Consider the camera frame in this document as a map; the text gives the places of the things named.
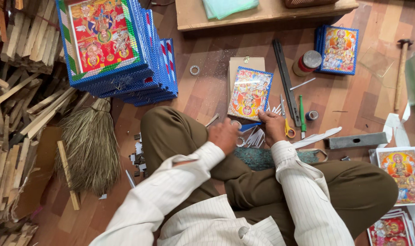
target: hindu deity picture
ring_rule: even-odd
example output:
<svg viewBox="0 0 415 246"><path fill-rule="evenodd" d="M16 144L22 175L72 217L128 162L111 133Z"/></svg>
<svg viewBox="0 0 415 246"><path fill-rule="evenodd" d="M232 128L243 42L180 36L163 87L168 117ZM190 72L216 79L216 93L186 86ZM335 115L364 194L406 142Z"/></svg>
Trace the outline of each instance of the hindu deity picture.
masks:
<svg viewBox="0 0 415 246"><path fill-rule="evenodd" d="M377 151L379 167L385 170L399 187L397 205L415 204L415 149Z"/></svg>
<svg viewBox="0 0 415 246"><path fill-rule="evenodd" d="M137 56L120 0L82 1L69 12L82 73Z"/></svg>
<svg viewBox="0 0 415 246"><path fill-rule="evenodd" d="M260 122L259 110L265 111L273 74L239 67L228 115Z"/></svg>
<svg viewBox="0 0 415 246"><path fill-rule="evenodd" d="M411 246L407 224L402 215L381 218L369 228L372 246Z"/></svg>
<svg viewBox="0 0 415 246"><path fill-rule="evenodd" d="M357 31L340 28L326 29L323 69L353 72L355 64Z"/></svg>

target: hand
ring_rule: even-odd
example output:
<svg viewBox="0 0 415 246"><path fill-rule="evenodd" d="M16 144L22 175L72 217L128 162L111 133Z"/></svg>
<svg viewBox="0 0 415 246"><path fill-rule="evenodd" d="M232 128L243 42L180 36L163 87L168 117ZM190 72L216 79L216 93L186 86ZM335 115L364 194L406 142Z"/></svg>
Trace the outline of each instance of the hand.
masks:
<svg viewBox="0 0 415 246"><path fill-rule="evenodd" d="M224 123L209 127L208 141L220 147L225 155L232 153L236 148L237 137L240 135L239 125L230 124L231 120L226 118Z"/></svg>
<svg viewBox="0 0 415 246"><path fill-rule="evenodd" d="M284 138L282 133L285 128L285 120L280 115L260 110L259 119L265 123L261 125L261 128L265 132L265 142L269 147Z"/></svg>

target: broom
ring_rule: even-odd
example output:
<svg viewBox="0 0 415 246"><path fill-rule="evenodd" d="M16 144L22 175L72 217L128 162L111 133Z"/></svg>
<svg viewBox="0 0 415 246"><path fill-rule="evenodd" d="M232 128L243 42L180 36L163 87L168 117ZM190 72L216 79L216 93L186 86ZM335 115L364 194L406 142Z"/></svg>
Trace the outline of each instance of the broom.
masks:
<svg viewBox="0 0 415 246"><path fill-rule="evenodd" d="M91 107L64 118L62 128L71 189L76 192L91 190L97 196L107 193L121 170L110 98L98 98ZM56 159L58 171L64 173L60 157Z"/></svg>

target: scissors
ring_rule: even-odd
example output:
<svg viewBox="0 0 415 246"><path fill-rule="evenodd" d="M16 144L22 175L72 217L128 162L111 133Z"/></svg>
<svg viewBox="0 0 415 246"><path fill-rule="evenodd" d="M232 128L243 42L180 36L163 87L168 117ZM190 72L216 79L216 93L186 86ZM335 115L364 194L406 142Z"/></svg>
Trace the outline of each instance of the scissors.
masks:
<svg viewBox="0 0 415 246"><path fill-rule="evenodd" d="M287 115L285 114L284 98L281 94L281 116L285 119L285 136L289 138L295 137L295 130L288 125Z"/></svg>

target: green tool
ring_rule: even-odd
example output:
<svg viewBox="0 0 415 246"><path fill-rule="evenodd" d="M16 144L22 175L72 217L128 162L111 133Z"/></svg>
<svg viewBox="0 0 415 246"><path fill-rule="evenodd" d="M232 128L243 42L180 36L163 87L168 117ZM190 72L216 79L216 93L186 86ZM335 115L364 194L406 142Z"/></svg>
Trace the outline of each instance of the green tool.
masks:
<svg viewBox="0 0 415 246"><path fill-rule="evenodd" d="M304 132L306 132L306 123L304 122L302 95L300 95L300 122L302 123L302 139L304 139Z"/></svg>

